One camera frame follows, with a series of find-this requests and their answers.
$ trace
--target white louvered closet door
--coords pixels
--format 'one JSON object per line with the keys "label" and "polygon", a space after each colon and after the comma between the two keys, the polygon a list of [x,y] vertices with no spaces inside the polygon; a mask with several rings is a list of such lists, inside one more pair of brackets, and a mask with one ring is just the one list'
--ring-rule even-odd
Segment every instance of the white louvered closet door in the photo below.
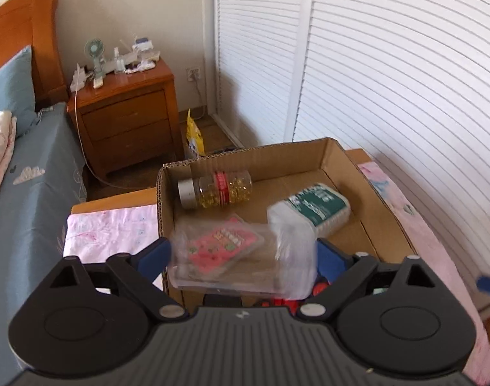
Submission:
{"label": "white louvered closet door", "polygon": [[364,148],[490,298],[490,0],[313,0],[295,140]]}
{"label": "white louvered closet door", "polygon": [[216,0],[217,112],[247,146],[282,142],[301,0]]}

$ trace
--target wall outlet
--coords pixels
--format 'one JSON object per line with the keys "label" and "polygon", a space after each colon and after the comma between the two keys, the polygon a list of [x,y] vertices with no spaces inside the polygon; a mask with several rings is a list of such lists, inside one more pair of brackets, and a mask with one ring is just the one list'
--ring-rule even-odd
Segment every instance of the wall outlet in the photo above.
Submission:
{"label": "wall outlet", "polygon": [[194,81],[200,79],[200,68],[188,68],[186,70],[188,81]]}

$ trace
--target blue bedsheet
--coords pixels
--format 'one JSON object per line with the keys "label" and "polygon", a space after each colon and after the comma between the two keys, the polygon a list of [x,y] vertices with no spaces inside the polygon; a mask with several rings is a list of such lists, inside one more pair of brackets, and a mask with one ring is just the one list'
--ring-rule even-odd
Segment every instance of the blue bedsheet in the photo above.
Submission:
{"label": "blue bedsheet", "polygon": [[[21,370],[8,345],[9,322],[61,259],[70,210],[86,199],[83,166],[64,103],[15,142],[0,188],[0,386]],[[14,185],[25,167],[45,173]]]}

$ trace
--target nightstand drawer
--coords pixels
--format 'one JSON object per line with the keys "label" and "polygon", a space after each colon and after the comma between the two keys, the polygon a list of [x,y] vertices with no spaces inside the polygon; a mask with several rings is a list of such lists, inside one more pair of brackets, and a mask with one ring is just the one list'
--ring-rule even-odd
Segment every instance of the nightstand drawer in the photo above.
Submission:
{"label": "nightstand drawer", "polygon": [[95,142],[168,117],[165,94],[156,91],[111,104],[83,116],[90,139]]}
{"label": "nightstand drawer", "polygon": [[161,155],[172,147],[168,120],[93,143],[100,162],[108,172]]}

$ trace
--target nightstand top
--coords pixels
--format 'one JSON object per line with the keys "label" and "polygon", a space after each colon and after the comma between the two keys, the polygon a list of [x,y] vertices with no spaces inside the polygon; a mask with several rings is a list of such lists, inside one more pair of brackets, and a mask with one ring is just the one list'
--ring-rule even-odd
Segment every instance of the nightstand top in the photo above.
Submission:
{"label": "nightstand top", "polygon": [[[117,96],[130,90],[169,81],[173,78],[172,71],[163,59],[159,59],[155,68],[145,72],[135,72],[134,74],[110,73],[105,76],[104,85],[99,89],[93,89],[93,82],[90,81],[86,83],[84,88],[77,92],[77,108],[93,104],[108,97]],[[73,92],[68,102],[68,112],[74,109],[74,97],[75,93]]]}

